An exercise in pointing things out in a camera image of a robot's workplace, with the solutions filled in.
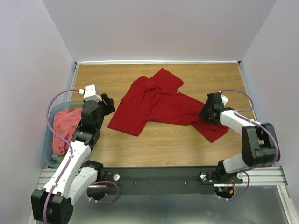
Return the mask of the dark red t-shirt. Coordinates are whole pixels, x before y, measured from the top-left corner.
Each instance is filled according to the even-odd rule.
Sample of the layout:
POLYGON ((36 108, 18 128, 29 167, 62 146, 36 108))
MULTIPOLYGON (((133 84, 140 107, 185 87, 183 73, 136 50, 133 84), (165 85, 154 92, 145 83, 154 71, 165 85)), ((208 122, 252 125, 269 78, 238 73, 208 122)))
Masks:
POLYGON ((200 118, 204 103, 179 92, 183 84, 179 77, 164 68, 152 77, 139 77, 120 101, 107 127, 138 136, 148 121, 192 125, 209 142, 215 142, 229 128, 200 118))

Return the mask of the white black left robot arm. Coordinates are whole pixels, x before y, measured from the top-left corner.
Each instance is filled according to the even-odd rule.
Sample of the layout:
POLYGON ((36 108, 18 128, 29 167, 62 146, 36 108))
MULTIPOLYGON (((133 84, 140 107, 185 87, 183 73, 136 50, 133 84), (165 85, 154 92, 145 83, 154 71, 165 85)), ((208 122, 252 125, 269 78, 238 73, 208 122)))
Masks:
POLYGON ((31 195, 33 218, 45 224, 67 224, 73 207, 91 185, 108 190, 109 181, 103 164, 85 161, 100 137, 105 116, 115 111, 114 101, 103 93, 95 99, 84 99, 81 120, 68 143, 68 151, 51 179, 31 195))

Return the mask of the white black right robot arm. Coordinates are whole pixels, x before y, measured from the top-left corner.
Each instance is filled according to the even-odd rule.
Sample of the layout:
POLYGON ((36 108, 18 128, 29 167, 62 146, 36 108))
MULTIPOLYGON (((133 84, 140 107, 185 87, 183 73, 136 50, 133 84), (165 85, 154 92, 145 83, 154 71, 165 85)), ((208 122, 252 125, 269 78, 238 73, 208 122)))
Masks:
POLYGON ((228 98, 222 91, 207 94, 207 100, 199 117, 212 125, 223 125, 242 137, 241 153, 219 161, 215 170, 201 176, 213 183, 227 183, 237 173, 251 168, 272 165, 279 161, 280 150, 275 128, 270 123, 260 123, 242 116, 226 107, 228 98))

